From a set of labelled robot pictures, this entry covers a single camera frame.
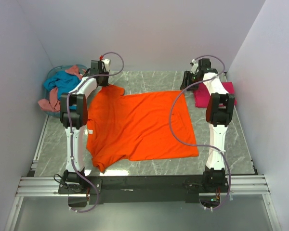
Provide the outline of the orange t-shirt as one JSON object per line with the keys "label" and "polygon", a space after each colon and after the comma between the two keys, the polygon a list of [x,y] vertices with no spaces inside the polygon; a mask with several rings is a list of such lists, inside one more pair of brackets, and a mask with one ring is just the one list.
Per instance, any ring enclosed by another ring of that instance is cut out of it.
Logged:
{"label": "orange t-shirt", "polygon": [[103,87],[89,106],[87,129],[86,148],[101,172],[122,159],[199,155],[186,100],[179,91],[125,95],[122,87]]}

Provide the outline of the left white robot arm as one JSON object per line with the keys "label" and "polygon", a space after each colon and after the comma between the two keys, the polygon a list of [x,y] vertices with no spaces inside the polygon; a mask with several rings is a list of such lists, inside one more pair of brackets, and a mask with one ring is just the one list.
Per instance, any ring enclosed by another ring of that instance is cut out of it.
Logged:
{"label": "left white robot arm", "polygon": [[98,191],[97,186],[85,177],[82,141],[88,121],[87,98],[97,87],[108,85],[110,63],[104,58],[91,61],[91,67],[85,71],[80,83],[61,95],[60,121],[66,133],[67,162],[60,186],[75,193],[90,188]]}

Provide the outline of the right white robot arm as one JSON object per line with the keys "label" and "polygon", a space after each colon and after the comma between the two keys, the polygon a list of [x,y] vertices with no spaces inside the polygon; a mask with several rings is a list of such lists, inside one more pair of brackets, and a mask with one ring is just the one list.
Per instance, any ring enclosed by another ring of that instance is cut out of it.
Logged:
{"label": "right white robot arm", "polygon": [[191,70],[184,72],[180,90],[183,92],[199,89],[203,84],[209,93],[209,102],[206,109],[206,122],[210,130],[209,156],[206,170],[203,173],[202,188],[207,192],[229,190],[230,181],[226,178],[229,165],[224,156],[225,137],[228,126],[233,118],[235,97],[227,91],[218,72],[212,68],[210,58],[213,55],[202,55],[191,61]]}

